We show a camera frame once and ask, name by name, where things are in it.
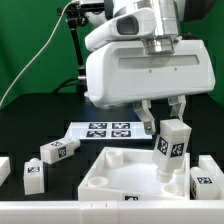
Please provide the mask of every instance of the white rectangular block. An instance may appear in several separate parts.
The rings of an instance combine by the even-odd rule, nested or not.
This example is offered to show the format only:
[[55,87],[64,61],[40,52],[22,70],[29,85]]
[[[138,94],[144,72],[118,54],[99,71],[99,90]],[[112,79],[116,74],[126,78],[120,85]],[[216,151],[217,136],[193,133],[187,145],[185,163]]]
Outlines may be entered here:
[[218,184],[221,194],[220,199],[224,199],[224,174],[214,159],[210,155],[199,156],[199,167],[202,170],[208,171],[213,179]]
[[25,195],[44,193],[43,162],[38,159],[31,159],[26,162],[23,181]]
[[191,169],[191,192],[196,200],[218,200],[220,189],[208,171]]
[[80,146],[78,139],[62,138],[40,147],[41,160],[53,164],[74,155],[74,150]]
[[158,166],[157,178],[169,182],[175,169],[181,169],[191,128],[178,119],[160,121],[153,162]]
[[9,157],[0,157],[0,186],[10,174]]

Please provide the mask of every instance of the green backdrop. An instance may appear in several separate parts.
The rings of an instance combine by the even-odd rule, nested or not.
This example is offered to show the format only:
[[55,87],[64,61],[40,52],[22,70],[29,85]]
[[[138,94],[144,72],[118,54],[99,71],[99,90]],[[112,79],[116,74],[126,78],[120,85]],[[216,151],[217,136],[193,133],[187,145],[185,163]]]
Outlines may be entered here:
[[[56,9],[67,0],[0,0],[0,98],[16,75],[49,38],[58,16]],[[182,24],[184,32],[192,32],[205,41],[214,67],[217,84],[211,96],[224,106],[224,1],[218,0],[201,21]],[[52,92],[64,80],[76,77],[77,62],[69,28],[62,20],[51,44],[19,79],[5,104],[24,93]],[[84,37],[90,26],[78,29],[84,59],[88,51]],[[75,91],[67,88],[63,91]]]

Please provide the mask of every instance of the white cube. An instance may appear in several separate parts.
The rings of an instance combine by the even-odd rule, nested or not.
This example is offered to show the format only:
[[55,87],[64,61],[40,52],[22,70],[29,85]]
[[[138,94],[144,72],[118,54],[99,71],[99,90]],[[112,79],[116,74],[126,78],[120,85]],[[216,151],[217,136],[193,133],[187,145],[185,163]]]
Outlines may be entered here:
[[44,193],[43,162],[38,159],[31,159],[26,162],[23,181],[25,195]]
[[9,157],[0,157],[0,186],[10,174]]
[[220,188],[208,171],[191,169],[190,185],[196,200],[220,199]]
[[74,155],[74,150],[80,146],[78,139],[62,138],[40,147],[41,160],[48,164],[56,163]]

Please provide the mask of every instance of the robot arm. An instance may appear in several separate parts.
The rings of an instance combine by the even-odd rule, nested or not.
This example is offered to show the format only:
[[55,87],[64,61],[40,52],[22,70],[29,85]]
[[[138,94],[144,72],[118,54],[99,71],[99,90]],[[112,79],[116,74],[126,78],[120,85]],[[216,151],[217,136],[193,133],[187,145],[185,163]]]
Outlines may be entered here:
[[97,107],[132,102],[146,133],[154,134],[151,100],[168,98],[171,116],[182,119],[185,95],[214,88],[203,42],[178,37],[179,18],[186,19],[186,6],[199,1],[113,0],[110,20],[106,19],[108,3],[102,1],[79,2],[82,9],[105,7],[101,13],[86,12],[98,26],[85,39],[93,51],[86,63],[89,98]]

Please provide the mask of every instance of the black table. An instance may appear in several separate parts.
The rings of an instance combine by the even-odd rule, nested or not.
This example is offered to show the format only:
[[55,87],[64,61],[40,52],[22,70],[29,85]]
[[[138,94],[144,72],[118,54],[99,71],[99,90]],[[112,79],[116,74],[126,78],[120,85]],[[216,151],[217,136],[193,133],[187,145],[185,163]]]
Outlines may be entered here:
[[[157,121],[169,119],[167,100],[153,101]],[[70,122],[139,121],[132,105],[99,109],[78,94],[26,94],[0,111],[0,156],[10,157],[11,174],[0,187],[0,201],[77,200],[77,187],[105,146],[153,149],[153,141],[82,141],[74,156],[45,164],[44,194],[24,195],[24,163],[40,158],[40,146],[64,137]],[[224,169],[224,109],[207,95],[187,97],[184,122],[192,127],[191,166],[210,154]]]

